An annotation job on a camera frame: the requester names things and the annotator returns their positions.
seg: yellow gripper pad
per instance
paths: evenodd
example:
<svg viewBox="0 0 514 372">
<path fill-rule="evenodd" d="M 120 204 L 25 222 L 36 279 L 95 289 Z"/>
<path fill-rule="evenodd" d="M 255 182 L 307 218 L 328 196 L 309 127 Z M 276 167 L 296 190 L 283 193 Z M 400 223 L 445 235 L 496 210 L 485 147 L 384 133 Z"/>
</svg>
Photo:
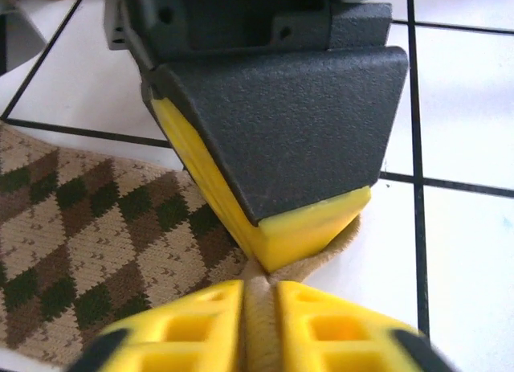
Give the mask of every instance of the yellow gripper pad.
<svg viewBox="0 0 514 372">
<path fill-rule="evenodd" d="M 245 254 L 254 256 L 269 272 L 321 251 L 358 216 L 371 197 L 369 186 L 363 186 L 252 223 L 195 127 L 166 98 L 152 99 L 151 108 L 214 213 Z M 259 156 L 247 159 L 259 160 Z M 278 170 L 288 170 L 287 160 L 278 164 Z M 269 180 L 273 187 L 273 178 Z M 294 183 L 291 186 L 290 191 L 296 191 Z"/>
<path fill-rule="evenodd" d="M 277 288 L 277 372 L 452 372 L 399 321 L 296 282 Z M 68 372 L 243 372 L 243 281 L 228 281 L 110 325 Z"/>
</svg>

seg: floor tile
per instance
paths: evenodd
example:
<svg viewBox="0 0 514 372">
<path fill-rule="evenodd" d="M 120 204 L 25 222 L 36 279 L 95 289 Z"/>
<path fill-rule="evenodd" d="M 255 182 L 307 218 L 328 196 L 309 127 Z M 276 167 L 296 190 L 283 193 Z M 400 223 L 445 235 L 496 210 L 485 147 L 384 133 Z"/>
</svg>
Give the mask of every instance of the floor tile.
<svg viewBox="0 0 514 372">
<path fill-rule="evenodd" d="M 412 185 L 379 181 L 348 249 L 306 283 L 418 325 Z"/>
<path fill-rule="evenodd" d="M 514 30 L 514 0 L 414 0 L 416 21 Z"/>
<path fill-rule="evenodd" d="M 463 371 L 514 370 L 514 199 L 425 188 L 432 341 Z"/>
<path fill-rule="evenodd" d="M 138 145 L 123 141 L 110 141 L 95 137 L 83 137 L 67 133 L 55 133 L 41 129 L 29 129 L 15 127 L 18 131 L 35 137 L 53 145 L 60 145 L 71 149 L 85 149 L 95 153 L 104 153 L 115 157 L 126 157 L 147 161 L 155 165 L 172 170 L 182 170 L 183 165 L 177 154 L 172 149 L 153 147 L 150 145 Z"/>
<path fill-rule="evenodd" d="M 514 189 L 514 36 L 416 33 L 424 175 Z"/>
<path fill-rule="evenodd" d="M 104 0 L 82 1 L 10 117 L 164 140 L 129 52 L 107 47 L 103 14 Z"/>
<path fill-rule="evenodd" d="M 366 2 L 388 2 L 393 5 L 395 20 L 407 20 L 407 0 L 367 0 Z"/>
<path fill-rule="evenodd" d="M 59 372 L 60 368 L 49 366 L 35 360 L 26 358 L 12 350 L 0 348 L 0 368 L 13 372 Z"/>
<path fill-rule="evenodd" d="M 401 47 L 409 53 L 409 34 L 407 25 L 392 25 L 389 46 Z M 412 126 L 410 122 L 410 73 L 407 73 L 402 98 L 398 104 L 393 130 L 382 163 L 382 171 L 412 175 Z"/>
<path fill-rule="evenodd" d="M 49 41 L 75 0 L 18 0 L 18 2 L 43 37 Z M 0 114 L 4 112 L 38 57 L 39 55 L 0 76 Z"/>
</svg>

